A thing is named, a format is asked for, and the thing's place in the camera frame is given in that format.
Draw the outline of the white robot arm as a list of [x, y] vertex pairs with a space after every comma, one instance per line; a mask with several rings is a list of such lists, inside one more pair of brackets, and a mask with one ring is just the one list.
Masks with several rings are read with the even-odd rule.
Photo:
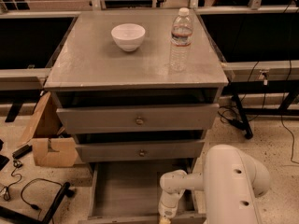
[[270, 189], [270, 174], [261, 162], [240, 149], [216, 145], [207, 152], [201, 173], [165, 173], [160, 187], [159, 224], [171, 224], [186, 190], [205, 194], [204, 224], [262, 224], [256, 199]]

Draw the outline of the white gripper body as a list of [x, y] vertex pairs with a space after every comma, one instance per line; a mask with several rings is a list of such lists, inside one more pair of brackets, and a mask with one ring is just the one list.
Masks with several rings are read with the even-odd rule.
[[184, 170], [165, 173], [160, 178], [161, 197], [158, 211], [161, 218], [174, 218], [178, 203], [186, 190], [204, 190], [204, 179], [201, 173], [187, 174]]

